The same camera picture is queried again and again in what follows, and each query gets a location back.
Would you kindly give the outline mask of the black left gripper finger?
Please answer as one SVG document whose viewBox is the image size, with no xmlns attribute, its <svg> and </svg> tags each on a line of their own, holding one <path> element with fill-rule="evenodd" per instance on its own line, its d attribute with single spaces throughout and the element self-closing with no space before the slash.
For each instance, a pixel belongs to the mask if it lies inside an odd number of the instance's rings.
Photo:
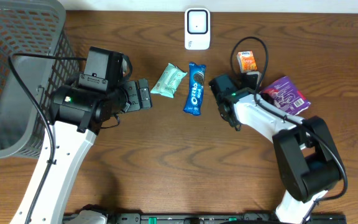
<svg viewBox="0 0 358 224">
<path fill-rule="evenodd" d="M 126 91 L 129 97 L 129 109 L 127 112 L 133 112 L 140 110 L 140 99 L 139 99 L 139 85 L 136 81 L 129 81 L 126 83 Z"/>
<path fill-rule="evenodd" d="M 143 78 L 138 81 L 139 84 L 139 104 L 141 109 L 150 109 L 152 100 L 150 96 L 149 84 L 147 79 Z"/>
</svg>

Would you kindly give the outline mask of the small orange carton box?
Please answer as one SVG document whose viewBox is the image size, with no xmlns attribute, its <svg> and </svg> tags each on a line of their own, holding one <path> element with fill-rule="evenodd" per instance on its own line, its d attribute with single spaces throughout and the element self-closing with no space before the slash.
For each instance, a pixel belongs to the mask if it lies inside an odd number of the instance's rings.
<svg viewBox="0 0 358 224">
<path fill-rule="evenodd" d="M 237 61 L 240 66 L 241 73 L 254 72 L 257 70 L 257 64 L 251 50 L 238 52 Z"/>
</svg>

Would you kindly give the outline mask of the blue Oreo cookie pack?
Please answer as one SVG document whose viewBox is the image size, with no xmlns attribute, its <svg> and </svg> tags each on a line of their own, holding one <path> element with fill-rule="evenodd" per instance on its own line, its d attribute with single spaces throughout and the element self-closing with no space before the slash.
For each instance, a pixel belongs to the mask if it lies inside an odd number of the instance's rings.
<svg viewBox="0 0 358 224">
<path fill-rule="evenodd" d="M 189 92 L 183 111 L 194 116 L 199 116 L 201 114 L 201 105 L 203 102 L 206 66 L 190 62 L 189 69 Z"/>
</svg>

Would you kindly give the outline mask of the red purple snack bag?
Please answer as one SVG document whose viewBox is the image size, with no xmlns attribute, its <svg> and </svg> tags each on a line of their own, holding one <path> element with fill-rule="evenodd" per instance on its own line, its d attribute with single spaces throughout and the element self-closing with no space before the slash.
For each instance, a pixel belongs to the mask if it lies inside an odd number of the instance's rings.
<svg viewBox="0 0 358 224">
<path fill-rule="evenodd" d="M 311 105 L 311 102 L 287 76 L 281 77 L 266 86 L 260 94 L 267 94 L 272 99 L 274 106 L 293 116 L 307 110 Z"/>
</svg>

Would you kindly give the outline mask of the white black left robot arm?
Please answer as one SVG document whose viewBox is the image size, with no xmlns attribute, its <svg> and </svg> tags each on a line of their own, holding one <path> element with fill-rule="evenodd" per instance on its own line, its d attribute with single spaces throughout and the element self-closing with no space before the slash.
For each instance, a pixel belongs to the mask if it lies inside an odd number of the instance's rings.
<svg viewBox="0 0 358 224">
<path fill-rule="evenodd" d="M 52 123 L 12 223 L 61 223 L 79 168 L 102 123 L 120 113 L 151 108 L 146 79 L 101 92 L 63 85 L 53 93 Z"/>
</svg>

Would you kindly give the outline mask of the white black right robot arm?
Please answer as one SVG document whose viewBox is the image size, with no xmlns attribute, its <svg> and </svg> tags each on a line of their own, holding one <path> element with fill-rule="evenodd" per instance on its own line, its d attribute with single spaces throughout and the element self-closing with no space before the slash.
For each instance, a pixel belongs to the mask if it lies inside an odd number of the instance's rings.
<svg viewBox="0 0 358 224">
<path fill-rule="evenodd" d="M 304 119 L 271 105 L 253 89 L 229 75 L 209 82 L 223 120 L 240 130 L 249 126 L 272 142 L 280 178 L 286 189 L 275 215 L 282 223 L 306 223 L 327 192 L 346 171 L 325 121 Z"/>
</svg>

